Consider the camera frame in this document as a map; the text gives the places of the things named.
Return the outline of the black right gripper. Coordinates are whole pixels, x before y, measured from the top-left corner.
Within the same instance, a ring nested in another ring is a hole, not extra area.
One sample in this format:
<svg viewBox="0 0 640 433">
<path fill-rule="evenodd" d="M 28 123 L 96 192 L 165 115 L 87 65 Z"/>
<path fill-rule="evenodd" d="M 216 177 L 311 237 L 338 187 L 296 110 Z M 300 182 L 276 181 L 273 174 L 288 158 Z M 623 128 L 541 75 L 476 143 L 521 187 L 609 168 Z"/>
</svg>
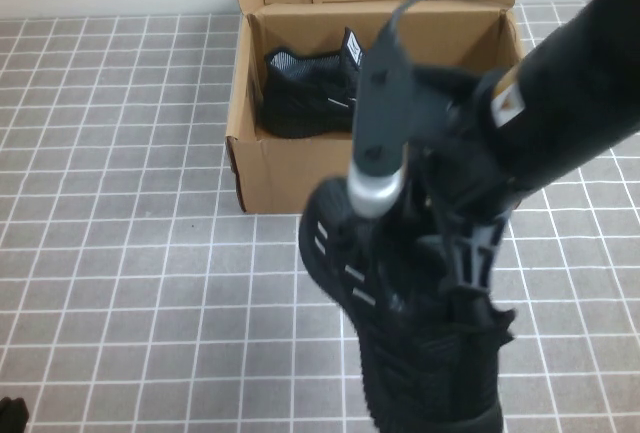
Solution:
<svg viewBox="0 0 640 433">
<path fill-rule="evenodd" d="M 436 213 L 451 211 L 471 218 L 454 217 L 451 259 L 438 234 L 414 241 L 432 296 L 489 295 L 506 227 L 506 216 L 499 214 L 525 198 L 525 185 L 508 170 L 511 154 L 493 117 L 495 90 L 506 74 L 505 69 L 478 75 L 452 67 L 413 68 L 417 92 L 412 105 L 418 118 L 430 124 L 409 139 L 404 216 L 433 223 Z"/>
</svg>

